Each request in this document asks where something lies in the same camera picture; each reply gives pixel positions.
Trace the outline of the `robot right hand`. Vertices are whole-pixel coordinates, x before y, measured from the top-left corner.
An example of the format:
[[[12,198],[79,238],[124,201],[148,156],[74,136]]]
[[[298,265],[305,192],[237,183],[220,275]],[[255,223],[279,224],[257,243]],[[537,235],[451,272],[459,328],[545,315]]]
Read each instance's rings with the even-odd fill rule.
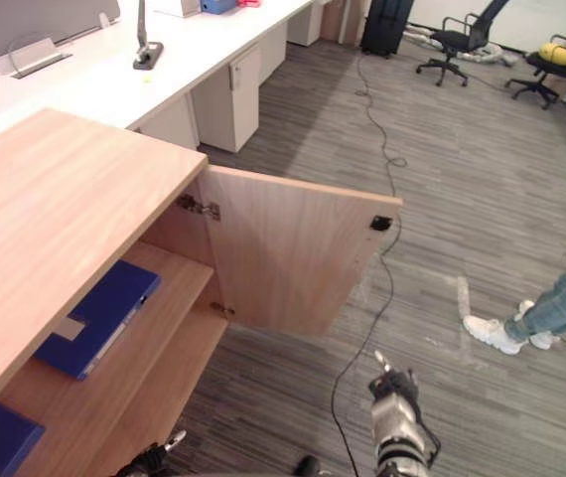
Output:
[[[397,395],[415,408],[418,405],[419,388],[413,371],[410,368],[395,368],[379,350],[375,350],[373,356],[381,367],[381,373],[368,385],[373,398],[380,401]]]

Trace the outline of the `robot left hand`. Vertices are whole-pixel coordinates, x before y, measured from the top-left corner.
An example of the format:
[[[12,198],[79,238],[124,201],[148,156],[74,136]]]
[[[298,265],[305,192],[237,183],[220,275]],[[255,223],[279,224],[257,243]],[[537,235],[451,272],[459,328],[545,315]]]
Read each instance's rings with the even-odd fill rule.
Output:
[[[172,476],[173,471],[166,464],[167,456],[186,436],[187,432],[182,429],[163,444],[153,442],[128,464],[120,468],[116,476]]]

